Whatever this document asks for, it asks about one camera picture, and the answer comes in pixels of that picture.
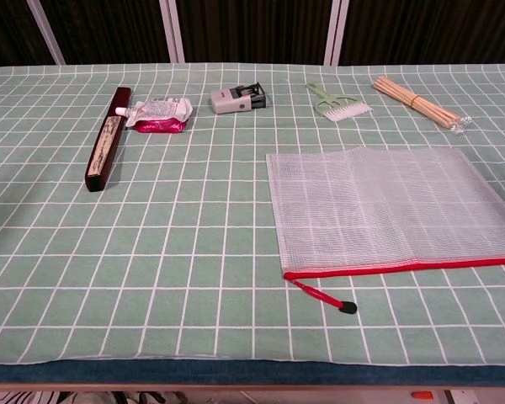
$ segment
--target rubber band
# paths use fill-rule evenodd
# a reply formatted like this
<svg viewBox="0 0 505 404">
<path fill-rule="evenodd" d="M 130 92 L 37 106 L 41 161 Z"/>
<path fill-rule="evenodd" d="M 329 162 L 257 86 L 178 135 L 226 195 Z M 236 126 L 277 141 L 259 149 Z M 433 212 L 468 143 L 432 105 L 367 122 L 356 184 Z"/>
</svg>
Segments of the rubber band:
<svg viewBox="0 0 505 404">
<path fill-rule="evenodd" d="M 416 99 L 418 99 L 420 97 L 421 97 L 420 95 L 416 95 L 415 97 L 412 98 L 412 101 L 410 102 L 410 108 L 413 108 L 413 101 L 415 101 Z"/>
</svg>

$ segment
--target table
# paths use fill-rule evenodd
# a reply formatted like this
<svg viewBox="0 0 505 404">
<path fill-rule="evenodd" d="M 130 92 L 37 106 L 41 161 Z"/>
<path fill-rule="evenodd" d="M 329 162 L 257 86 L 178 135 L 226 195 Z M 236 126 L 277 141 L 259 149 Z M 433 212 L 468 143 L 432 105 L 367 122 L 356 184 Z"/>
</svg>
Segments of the table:
<svg viewBox="0 0 505 404">
<path fill-rule="evenodd" d="M 474 124 L 436 126 L 381 74 Z M 212 89 L 256 81 L 268 108 L 213 114 Z M 374 110 L 333 124 L 306 82 Z M 181 134 L 124 133 L 89 193 L 118 86 L 195 111 Z M 356 146 L 459 147 L 505 200 L 505 65 L 0 68 L 0 381 L 505 385 L 505 267 L 316 284 L 357 316 L 282 280 L 265 155 Z"/>
</svg>

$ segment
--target floor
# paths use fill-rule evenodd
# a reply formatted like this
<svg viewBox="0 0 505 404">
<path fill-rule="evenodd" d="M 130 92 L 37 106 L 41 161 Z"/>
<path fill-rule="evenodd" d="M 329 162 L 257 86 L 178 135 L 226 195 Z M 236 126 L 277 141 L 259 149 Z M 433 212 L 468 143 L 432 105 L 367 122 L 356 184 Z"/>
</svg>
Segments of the floor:
<svg viewBox="0 0 505 404">
<path fill-rule="evenodd" d="M 109 392 L 0 392 L 0 404 L 505 404 L 505 389 L 450 391 L 341 390 L 341 391 L 170 391 L 126 393 L 123 401 Z"/>
</svg>

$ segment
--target wooden sticks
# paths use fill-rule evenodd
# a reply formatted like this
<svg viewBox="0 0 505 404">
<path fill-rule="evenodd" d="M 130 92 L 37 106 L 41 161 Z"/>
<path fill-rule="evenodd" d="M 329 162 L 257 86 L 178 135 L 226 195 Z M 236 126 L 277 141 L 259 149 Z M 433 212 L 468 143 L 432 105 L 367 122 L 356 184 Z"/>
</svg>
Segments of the wooden sticks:
<svg viewBox="0 0 505 404">
<path fill-rule="evenodd" d="M 378 79 L 374 82 L 373 87 L 376 90 L 393 97 L 408 107 L 415 109 L 417 112 L 429 117 L 431 120 L 444 128 L 451 128 L 460 120 L 460 117 L 457 114 L 427 101 L 420 95 L 412 93 L 410 90 L 392 82 L 392 80 L 386 76 L 378 77 Z"/>
</svg>

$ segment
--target white label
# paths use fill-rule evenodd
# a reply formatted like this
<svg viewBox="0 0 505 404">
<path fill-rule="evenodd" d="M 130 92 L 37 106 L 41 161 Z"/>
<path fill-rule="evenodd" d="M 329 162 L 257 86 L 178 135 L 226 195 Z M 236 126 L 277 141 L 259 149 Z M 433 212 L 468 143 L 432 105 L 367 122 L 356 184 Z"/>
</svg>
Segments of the white label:
<svg viewBox="0 0 505 404">
<path fill-rule="evenodd" d="M 174 118 L 185 122 L 193 112 L 193 106 L 188 98 L 154 98 L 145 103 L 138 101 L 134 108 L 129 109 L 125 126 L 134 126 L 139 120 L 170 120 Z"/>
<path fill-rule="evenodd" d="M 104 121 L 103 129 L 101 130 L 101 136 L 95 146 L 95 153 L 93 154 L 93 160 L 90 164 L 90 169 L 88 170 L 88 176 L 101 175 L 103 171 L 104 163 L 107 161 L 107 156 L 109 155 L 110 147 L 116 136 L 116 131 L 120 124 L 119 116 L 110 116 Z"/>
</svg>

